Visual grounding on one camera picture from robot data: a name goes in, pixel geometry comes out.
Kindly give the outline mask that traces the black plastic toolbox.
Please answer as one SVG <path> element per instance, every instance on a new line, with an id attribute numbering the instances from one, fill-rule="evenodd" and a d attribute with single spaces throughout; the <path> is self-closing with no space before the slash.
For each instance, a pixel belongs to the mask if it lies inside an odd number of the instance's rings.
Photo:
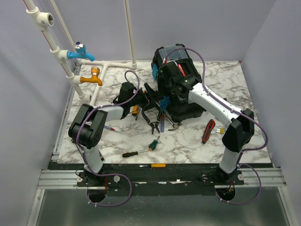
<path id="1" fill-rule="evenodd" d="M 175 44 L 156 49 L 152 63 L 152 76 L 156 82 L 158 77 L 184 77 L 188 80 L 188 94 L 193 86 L 201 83 L 201 75 L 197 72 L 192 58 L 183 44 Z M 174 122 L 181 122 L 189 118 L 197 118 L 205 109 L 188 100 L 187 104 L 172 104 L 168 97 L 159 100 L 163 112 L 167 111 Z"/>

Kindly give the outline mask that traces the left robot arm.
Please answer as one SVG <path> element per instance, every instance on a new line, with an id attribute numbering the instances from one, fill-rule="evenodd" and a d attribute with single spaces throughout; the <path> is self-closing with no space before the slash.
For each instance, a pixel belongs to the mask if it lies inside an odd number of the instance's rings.
<path id="1" fill-rule="evenodd" d="M 71 123 L 68 135 L 83 157 L 84 168 L 90 172 L 88 180 L 92 185 L 99 186 L 104 182 L 104 174 L 101 172 L 103 161 L 100 157 L 98 143 L 106 122 L 124 119 L 130 113 L 130 109 L 137 105 L 141 107 L 140 114 L 147 124 L 152 129 L 158 128 L 158 121 L 151 122 L 145 111 L 156 108 L 158 110 L 157 119 L 160 119 L 159 93 L 147 83 L 144 84 L 144 87 L 145 90 L 136 88 L 130 82 L 124 82 L 119 95 L 112 104 L 99 107 L 83 104 Z"/>

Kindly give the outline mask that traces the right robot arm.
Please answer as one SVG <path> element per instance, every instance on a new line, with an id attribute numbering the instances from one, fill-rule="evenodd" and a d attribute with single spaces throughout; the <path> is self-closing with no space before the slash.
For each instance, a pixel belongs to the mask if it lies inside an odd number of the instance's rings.
<path id="1" fill-rule="evenodd" d="M 183 111 L 184 107 L 175 105 L 176 111 L 183 116 L 190 115 L 198 107 L 212 114 L 226 128 L 222 137 L 224 152 L 216 173 L 217 181 L 223 185 L 233 180 L 233 173 L 238 168 L 242 152 L 254 135 L 254 113 L 250 109 L 241 110 L 212 92 L 203 83 L 203 78 L 197 71 L 192 60 L 168 62 L 161 67 L 152 65 L 152 75 L 158 84 L 160 98 L 182 97 L 192 108 Z"/>

